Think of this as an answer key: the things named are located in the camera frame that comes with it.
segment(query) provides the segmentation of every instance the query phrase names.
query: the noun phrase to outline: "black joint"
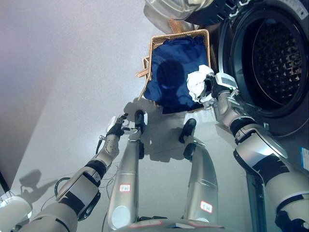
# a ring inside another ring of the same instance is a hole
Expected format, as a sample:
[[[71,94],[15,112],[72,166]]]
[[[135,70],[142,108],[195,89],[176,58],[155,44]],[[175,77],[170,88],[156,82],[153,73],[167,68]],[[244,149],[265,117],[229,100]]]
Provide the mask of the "black joint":
[[[137,110],[134,115],[135,128],[139,129],[140,132],[144,133],[144,112]]]
[[[258,161],[254,166],[255,169],[262,177],[264,184],[267,185],[268,181],[282,173],[290,172],[287,166],[274,154],[266,156]]]
[[[276,215],[276,225],[283,232],[308,232],[309,230],[304,227],[305,221],[300,218],[291,220],[286,211],[279,211]]]
[[[70,191],[68,191],[65,196],[66,197],[62,198],[59,203],[66,204],[68,207],[74,210],[76,215],[78,215],[85,207],[84,203]]]
[[[185,159],[192,161],[192,156],[193,156],[196,146],[197,146],[196,144],[190,143],[185,147],[184,152],[183,152],[183,156],[185,157]]]
[[[98,160],[89,161],[88,164],[86,164],[85,167],[89,167],[89,168],[96,170],[96,172],[100,175],[101,179],[103,178],[103,176],[106,173],[105,165]]]
[[[232,122],[230,126],[230,131],[232,132],[233,136],[236,136],[237,131],[239,131],[244,126],[247,126],[249,124],[256,124],[256,122],[249,117],[240,117],[237,118],[234,122]]]

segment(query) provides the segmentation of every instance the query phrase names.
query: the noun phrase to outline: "white object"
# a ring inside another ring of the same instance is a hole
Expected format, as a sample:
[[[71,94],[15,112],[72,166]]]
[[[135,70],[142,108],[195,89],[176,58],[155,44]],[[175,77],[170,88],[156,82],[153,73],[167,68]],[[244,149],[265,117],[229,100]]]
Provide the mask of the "white object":
[[[206,96],[207,99],[202,99],[203,92],[206,88],[205,86],[205,79],[207,75],[214,75],[213,70],[206,66],[206,65],[200,65],[198,67],[198,71],[192,72],[188,74],[187,78],[187,88],[189,90],[189,94],[192,97],[192,100],[194,102],[205,102],[210,99],[209,96]]]
[[[13,196],[0,204],[0,231],[10,232],[25,217],[31,216],[32,207],[23,198]]]
[[[232,88],[233,90],[237,88],[235,78],[223,72],[218,72],[216,74],[216,82],[218,85]]]
[[[301,162],[304,169],[309,171],[309,150],[304,147],[300,147],[301,152]]]

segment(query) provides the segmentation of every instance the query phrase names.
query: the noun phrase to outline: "robot leg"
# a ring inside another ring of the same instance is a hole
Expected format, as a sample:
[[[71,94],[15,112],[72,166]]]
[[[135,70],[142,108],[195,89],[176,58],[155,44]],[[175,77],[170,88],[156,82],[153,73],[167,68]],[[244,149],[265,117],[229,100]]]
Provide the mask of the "robot leg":
[[[186,146],[184,156],[192,162],[184,219],[216,224],[218,221],[218,184],[211,157],[204,145],[194,141]]]
[[[109,231],[136,222],[138,218],[139,159],[144,156],[143,143],[139,140],[143,123],[141,114],[136,112],[135,125],[139,131],[130,136],[115,178],[107,215]]]

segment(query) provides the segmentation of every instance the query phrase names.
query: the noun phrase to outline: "washing machine drum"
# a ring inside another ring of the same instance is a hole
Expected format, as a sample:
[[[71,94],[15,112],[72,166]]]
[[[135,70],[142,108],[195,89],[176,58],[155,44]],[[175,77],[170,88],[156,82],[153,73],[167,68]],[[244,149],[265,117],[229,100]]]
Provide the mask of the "washing machine drum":
[[[287,7],[256,4],[231,25],[232,74],[265,117],[291,114],[308,93],[308,7],[296,15]]]

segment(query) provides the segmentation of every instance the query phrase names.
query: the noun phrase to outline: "washing machine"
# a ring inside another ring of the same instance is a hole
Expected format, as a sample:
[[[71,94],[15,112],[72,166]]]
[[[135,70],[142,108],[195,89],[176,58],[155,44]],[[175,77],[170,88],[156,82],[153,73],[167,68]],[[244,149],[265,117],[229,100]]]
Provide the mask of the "washing machine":
[[[212,68],[235,77],[246,110],[303,169],[309,150],[309,0],[216,0],[186,21],[210,31]]]

